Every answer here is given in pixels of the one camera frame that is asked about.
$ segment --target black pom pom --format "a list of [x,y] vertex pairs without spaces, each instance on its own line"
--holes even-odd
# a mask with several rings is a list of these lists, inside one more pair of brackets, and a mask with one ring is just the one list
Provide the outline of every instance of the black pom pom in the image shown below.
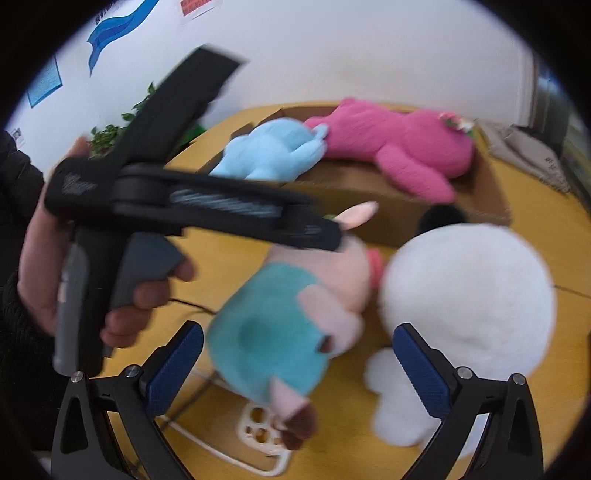
[[456,223],[466,223],[466,216],[460,209],[453,205],[435,205],[418,221],[417,235]]

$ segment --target black jacket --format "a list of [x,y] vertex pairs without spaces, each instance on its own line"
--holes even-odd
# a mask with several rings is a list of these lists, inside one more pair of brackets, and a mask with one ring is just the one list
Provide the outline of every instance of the black jacket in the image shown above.
[[18,259],[43,175],[0,133],[0,395],[33,450],[50,450],[67,378],[51,366],[53,338],[29,318],[17,294]]
[[0,131],[0,286],[17,269],[29,220],[43,188],[43,175]]

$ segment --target pink stuffed toy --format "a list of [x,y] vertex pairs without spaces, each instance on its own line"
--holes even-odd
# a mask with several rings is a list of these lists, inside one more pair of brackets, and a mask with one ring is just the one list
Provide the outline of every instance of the pink stuffed toy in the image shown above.
[[325,158],[375,163],[401,190],[430,203],[454,201],[448,179],[467,172],[472,160],[472,139],[453,113],[400,113],[346,98],[330,115],[305,124],[328,125]]
[[[361,203],[335,221],[348,232],[377,208]],[[209,325],[216,370],[234,391],[271,407],[287,449],[298,450],[315,434],[316,411],[307,396],[330,359],[361,336],[361,312],[382,271],[379,251],[351,233],[336,252],[274,245]]]

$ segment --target stuffed toy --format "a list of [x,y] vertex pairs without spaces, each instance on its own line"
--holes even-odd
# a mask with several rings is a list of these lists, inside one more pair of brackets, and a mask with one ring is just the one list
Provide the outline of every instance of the stuffed toy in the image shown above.
[[[511,230],[456,223],[451,206],[436,206],[423,231],[388,264],[379,294],[384,328],[391,336],[410,322],[454,367],[506,381],[529,375],[544,358],[556,319],[553,282],[544,261]],[[440,420],[428,415],[392,348],[367,363],[366,386],[380,395],[373,430],[397,446],[423,448]],[[460,457],[476,450],[487,415],[476,418]]]
[[346,98],[329,115],[305,124],[329,127],[326,158],[375,163],[399,189],[429,203],[451,203],[448,179],[470,168],[470,124],[453,113],[393,112],[364,100]]
[[327,127],[277,118],[226,145],[210,175],[238,180],[293,181],[324,156]]
[[[334,220],[348,231],[376,210],[377,203],[362,203]],[[316,432],[307,396],[330,358],[360,337],[360,313],[381,270],[379,251],[351,234],[336,252],[274,245],[211,322],[213,365],[240,395],[270,407],[287,449],[299,449]]]

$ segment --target red sign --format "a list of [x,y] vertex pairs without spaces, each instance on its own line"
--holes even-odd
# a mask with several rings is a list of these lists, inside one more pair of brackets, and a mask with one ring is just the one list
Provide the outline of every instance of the red sign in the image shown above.
[[203,5],[207,5],[211,1],[212,0],[182,0],[181,8],[183,9],[183,15],[186,16]]

